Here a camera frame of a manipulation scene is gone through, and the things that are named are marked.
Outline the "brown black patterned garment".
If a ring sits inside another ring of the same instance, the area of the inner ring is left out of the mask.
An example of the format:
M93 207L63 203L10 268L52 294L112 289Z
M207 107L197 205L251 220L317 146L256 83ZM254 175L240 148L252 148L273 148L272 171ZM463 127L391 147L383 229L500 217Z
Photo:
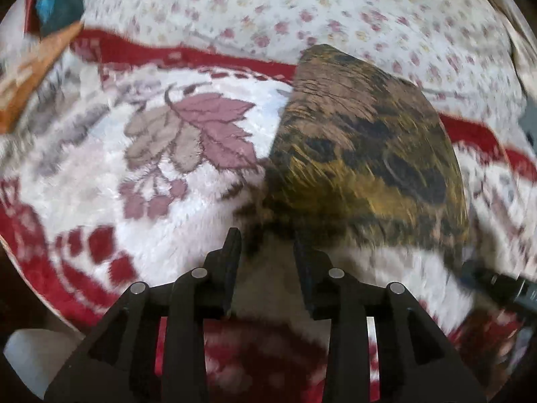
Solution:
M460 166L438 112L417 86L333 46L299 59L262 167L236 211L248 255L267 234L452 260L468 243Z

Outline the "red white floral blanket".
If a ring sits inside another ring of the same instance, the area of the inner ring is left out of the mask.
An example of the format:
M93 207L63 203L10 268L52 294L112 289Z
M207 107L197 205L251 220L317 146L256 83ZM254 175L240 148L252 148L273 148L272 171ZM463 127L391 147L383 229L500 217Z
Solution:
M231 310L204 336L210 399L319 401L330 325L305 308L294 238L267 234L248 255L236 217L264 180L298 64L150 46L85 23L1 138L1 242L24 282L86 331L131 283L173 282L237 227ZM504 143L482 122L432 106L463 180L460 258L348 242L319 249L366 284L406 285L494 397L532 357L527 322L465 286L460 268L476 260L535 278L536 157L526 141Z

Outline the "beige satin pillow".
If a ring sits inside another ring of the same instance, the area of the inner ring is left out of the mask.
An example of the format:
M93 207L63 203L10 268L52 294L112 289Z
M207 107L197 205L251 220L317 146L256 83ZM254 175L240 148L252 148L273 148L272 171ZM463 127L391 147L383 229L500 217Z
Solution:
M507 30L515 71L527 96L536 101L536 36L514 0L488 0Z

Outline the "white rose print bedsheet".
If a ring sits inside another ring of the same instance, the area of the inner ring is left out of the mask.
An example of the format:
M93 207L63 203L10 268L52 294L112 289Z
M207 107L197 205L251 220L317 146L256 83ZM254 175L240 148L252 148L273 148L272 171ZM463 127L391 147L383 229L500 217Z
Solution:
M412 82L441 112L526 141L510 38L486 0L84 0L84 21L150 46L296 64L328 44Z

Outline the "orange folded cloth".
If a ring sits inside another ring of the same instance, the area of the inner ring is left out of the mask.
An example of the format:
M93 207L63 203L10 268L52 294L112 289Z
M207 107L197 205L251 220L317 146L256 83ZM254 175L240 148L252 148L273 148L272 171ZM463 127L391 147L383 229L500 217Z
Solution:
M1 76L1 134L14 129L30 96L66 48L80 34L83 23L76 21L40 40L20 63Z

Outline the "teal blue cloth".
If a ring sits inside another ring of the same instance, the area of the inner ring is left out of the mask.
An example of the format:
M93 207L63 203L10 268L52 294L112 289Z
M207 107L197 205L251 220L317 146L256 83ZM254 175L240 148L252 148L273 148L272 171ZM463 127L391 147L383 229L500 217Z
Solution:
M36 0L35 9L39 33L41 37L47 37L80 21L84 3L83 0Z

